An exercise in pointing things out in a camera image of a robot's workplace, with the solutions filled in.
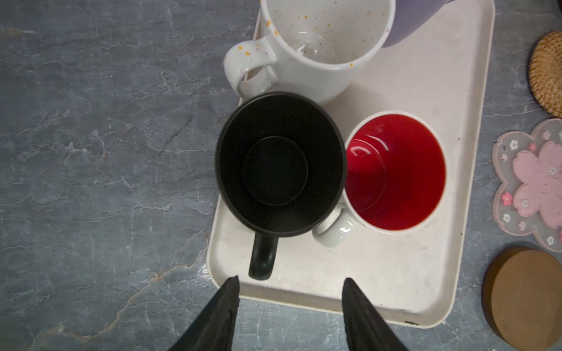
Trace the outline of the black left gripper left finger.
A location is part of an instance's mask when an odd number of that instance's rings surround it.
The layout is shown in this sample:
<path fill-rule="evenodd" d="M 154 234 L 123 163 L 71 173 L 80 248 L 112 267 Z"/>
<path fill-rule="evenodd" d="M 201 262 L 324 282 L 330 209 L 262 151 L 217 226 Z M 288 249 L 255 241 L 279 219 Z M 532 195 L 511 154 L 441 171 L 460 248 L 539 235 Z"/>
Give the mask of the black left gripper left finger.
<path fill-rule="evenodd" d="M 228 278 L 169 350 L 232 350 L 239 291 L 238 276 Z"/>

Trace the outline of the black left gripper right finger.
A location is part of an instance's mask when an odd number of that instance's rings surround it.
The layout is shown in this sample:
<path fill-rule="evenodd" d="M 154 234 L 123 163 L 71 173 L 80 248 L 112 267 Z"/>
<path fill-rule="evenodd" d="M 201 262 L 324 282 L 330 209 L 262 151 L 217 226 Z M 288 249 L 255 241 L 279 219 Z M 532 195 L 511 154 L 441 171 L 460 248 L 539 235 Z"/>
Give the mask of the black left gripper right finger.
<path fill-rule="evenodd" d="M 342 312 L 349 350 L 408 350 L 351 278 L 343 285 Z"/>

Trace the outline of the beige plastic tray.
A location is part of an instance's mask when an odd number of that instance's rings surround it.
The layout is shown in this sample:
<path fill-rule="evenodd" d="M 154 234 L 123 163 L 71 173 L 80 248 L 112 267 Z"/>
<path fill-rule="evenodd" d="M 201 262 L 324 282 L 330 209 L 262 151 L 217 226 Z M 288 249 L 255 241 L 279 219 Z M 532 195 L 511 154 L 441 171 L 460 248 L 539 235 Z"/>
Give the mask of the beige plastic tray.
<path fill-rule="evenodd" d="M 339 313 L 351 277 L 388 323 L 431 328 L 455 300 L 477 155 L 496 7 L 453 1 L 380 51 L 326 109 L 343 136 L 365 118 L 403 111 L 429 125 L 447 164 L 442 202 L 421 227 L 385 234 L 356 225 L 327 248 L 311 233 L 279 242 L 273 274 L 248 275 L 254 233 L 219 201 L 207 254 L 215 285 L 240 279 L 244 298 Z"/>

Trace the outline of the light brown cork coaster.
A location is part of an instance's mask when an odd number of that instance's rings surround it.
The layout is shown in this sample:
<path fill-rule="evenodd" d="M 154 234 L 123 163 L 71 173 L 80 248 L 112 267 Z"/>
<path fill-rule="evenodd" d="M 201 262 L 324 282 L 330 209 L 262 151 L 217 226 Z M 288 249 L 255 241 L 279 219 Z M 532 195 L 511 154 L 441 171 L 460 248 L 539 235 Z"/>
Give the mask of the light brown cork coaster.
<path fill-rule="evenodd" d="M 524 246 L 503 250 L 482 283 L 482 308 L 494 333 L 517 350 L 547 350 L 561 338 L 561 263 Z"/>

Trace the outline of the black mug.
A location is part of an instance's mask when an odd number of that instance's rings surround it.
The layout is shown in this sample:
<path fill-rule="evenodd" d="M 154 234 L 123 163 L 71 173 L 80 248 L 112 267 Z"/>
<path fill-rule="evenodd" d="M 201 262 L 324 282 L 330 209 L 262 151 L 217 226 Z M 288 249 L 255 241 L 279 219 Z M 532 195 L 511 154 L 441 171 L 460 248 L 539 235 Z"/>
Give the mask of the black mug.
<path fill-rule="evenodd" d="M 335 209 L 346 181 L 345 143 L 317 103 L 265 93 L 226 121 L 215 171 L 228 208 L 256 234 L 249 276 L 267 280 L 279 239 L 317 228 Z"/>

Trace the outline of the pink flower shaped coaster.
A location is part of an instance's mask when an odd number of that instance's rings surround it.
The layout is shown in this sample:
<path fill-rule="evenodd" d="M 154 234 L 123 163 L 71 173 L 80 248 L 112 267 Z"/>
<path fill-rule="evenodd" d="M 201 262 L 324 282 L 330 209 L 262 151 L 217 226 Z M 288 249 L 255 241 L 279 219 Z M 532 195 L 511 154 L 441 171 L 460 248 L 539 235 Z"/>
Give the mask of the pink flower shaped coaster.
<path fill-rule="evenodd" d="M 499 228 L 532 235 L 546 250 L 561 252 L 561 120 L 549 118 L 530 134 L 502 134 L 493 148 L 501 180 L 493 200 Z"/>

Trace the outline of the rattan woven round coaster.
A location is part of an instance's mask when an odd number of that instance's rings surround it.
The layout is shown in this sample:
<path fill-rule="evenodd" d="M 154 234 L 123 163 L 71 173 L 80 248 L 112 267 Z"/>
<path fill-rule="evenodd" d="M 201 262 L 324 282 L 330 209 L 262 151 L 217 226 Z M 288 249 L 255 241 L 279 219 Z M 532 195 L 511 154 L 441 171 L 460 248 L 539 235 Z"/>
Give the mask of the rattan woven round coaster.
<path fill-rule="evenodd" d="M 561 118 L 561 31 L 550 32 L 537 42 L 528 65 L 528 80 L 537 103 Z"/>

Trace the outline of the white mug red inside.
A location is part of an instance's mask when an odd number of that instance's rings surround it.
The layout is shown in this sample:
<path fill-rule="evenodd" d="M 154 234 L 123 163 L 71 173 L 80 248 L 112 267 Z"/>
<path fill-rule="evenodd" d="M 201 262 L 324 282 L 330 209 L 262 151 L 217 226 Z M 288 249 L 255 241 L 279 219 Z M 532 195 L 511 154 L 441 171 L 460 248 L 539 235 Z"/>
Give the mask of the white mug red inside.
<path fill-rule="evenodd" d="M 345 148 L 342 203 L 313 229 L 318 243 L 336 247 L 360 226 L 407 233 L 433 216 L 446 187 L 446 158 L 424 121 L 401 111 L 376 113 L 354 128 Z"/>

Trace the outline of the white speckled mug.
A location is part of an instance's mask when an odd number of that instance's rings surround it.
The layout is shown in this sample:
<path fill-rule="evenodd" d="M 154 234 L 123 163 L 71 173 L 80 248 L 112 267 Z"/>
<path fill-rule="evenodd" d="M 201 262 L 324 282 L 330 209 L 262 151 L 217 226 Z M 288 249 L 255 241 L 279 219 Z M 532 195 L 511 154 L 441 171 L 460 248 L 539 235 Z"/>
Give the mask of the white speckled mug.
<path fill-rule="evenodd" d="M 242 99 L 274 90 L 323 105 L 383 47 L 395 10 L 388 0 L 261 1 L 261 37 L 227 52 L 225 76 Z"/>

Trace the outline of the white grey mug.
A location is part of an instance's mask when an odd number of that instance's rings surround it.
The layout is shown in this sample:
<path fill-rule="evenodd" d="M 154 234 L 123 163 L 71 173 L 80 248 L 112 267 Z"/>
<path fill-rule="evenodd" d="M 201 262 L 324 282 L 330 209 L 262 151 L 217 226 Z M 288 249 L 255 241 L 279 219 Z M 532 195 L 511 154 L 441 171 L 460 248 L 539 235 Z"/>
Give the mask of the white grey mug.
<path fill-rule="evenodd" d="M 395 19 L 384 48 L 398 44 L 452 0 L 396 0 Z"/>

